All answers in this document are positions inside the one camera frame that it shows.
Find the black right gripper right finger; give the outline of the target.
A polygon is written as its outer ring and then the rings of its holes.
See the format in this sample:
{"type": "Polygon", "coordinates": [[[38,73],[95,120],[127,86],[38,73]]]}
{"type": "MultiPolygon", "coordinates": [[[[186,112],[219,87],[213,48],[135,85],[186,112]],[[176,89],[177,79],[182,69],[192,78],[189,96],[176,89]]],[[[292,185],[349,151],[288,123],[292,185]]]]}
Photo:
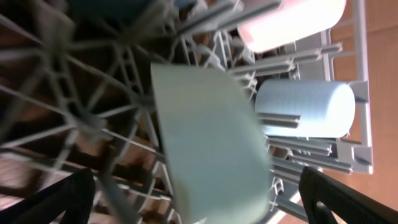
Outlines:
{"type": "Polygon", "coordinates": [[[397,223],[397,211],[312,168],[304,167],[298,185],[309,224],[397,223]]]}

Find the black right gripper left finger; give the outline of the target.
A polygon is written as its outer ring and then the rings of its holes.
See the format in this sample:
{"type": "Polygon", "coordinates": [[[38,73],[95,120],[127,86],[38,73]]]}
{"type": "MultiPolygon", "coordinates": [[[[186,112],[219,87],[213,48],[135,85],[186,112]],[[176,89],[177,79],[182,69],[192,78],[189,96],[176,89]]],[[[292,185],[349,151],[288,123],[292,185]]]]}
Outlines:
{"type": "Polygon", "coordinates": [[[89,168],[52,184],[1,211],[1,223],[88,223],[95,197],[95,181],[89,168]]]}

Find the light blue cup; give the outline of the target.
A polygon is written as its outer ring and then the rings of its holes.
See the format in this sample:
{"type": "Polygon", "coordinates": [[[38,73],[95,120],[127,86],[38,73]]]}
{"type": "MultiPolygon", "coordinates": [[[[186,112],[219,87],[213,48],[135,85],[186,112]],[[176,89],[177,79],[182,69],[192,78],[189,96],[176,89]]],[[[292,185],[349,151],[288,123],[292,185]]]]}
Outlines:
{"type": "Polygon", "coordinates": [[[255,112],[300,116],[297,128],[263,126],[268,136],[340,138],[355,116],[355,98],[344,82],[267,80],[257,92],[255,112]]]}

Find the mint green bowl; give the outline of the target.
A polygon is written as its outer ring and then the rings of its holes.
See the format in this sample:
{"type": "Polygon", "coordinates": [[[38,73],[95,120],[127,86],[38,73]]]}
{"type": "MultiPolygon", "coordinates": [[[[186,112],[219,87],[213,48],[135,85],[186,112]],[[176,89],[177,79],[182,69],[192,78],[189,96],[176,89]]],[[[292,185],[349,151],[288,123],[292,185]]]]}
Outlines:
{"type": "Polygon", "coordinates": [[[265,140],[251,104],[216,68],[150,66],[162,148],[184,223],[256,223],[269,207],[265,140]]]}

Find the pale pink cup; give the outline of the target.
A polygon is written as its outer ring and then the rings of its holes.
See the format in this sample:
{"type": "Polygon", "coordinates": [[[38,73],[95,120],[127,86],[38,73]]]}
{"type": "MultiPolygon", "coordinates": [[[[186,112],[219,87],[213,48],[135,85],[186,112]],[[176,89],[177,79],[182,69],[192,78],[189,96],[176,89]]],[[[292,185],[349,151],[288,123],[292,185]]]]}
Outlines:
{"type": "Polygon", "coordinates": [[[263,53],[333,27],[346,0],[285,0],[278,9],[238,26],[245,46],[263,53]]]}

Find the grey plastic dishwasher rack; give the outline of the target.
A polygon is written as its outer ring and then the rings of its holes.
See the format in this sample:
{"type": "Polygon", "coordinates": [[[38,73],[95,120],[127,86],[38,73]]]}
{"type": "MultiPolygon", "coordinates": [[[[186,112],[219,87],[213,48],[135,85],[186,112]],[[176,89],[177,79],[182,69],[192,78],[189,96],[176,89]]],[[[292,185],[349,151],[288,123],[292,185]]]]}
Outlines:
{"type": "Polygon", "coordinates": [[[297,203],[306,166],[372,174],[365,4],[353,3],[355,50],[331,40],[333,27],[255,53],[238,26],[283,1],[2,1],[1,172],[18,179],[26,162],[38,179],[20,201],[89,168],[95,197],[88,223],[184,223],[162,138],[150,66],[216,68],[231,75],[249,100],[265,140],[271,186],[266,215],[307,221],[297,203]],[[263,126],[297,128],[300,116],[257,113],[267,80],[344,82],[355,116],[340,138],[268,136],[263,126]]]}

